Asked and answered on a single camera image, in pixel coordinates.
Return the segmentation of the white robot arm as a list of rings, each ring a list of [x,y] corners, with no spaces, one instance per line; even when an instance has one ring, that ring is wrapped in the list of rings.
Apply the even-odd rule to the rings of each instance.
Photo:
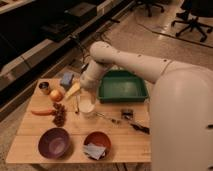
[[[154,85],[150,102],[152,171],[213,171],[213,70],[199,65],[118,50],[97,41],[80,77],[97,89],[113,65]]]

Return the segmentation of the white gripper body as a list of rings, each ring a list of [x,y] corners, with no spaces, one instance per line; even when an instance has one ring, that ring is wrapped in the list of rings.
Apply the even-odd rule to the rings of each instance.
[[[97,78],[93,70],[85,70],[81,74],[80,86],[85,90],[92,90],[97,87]]]

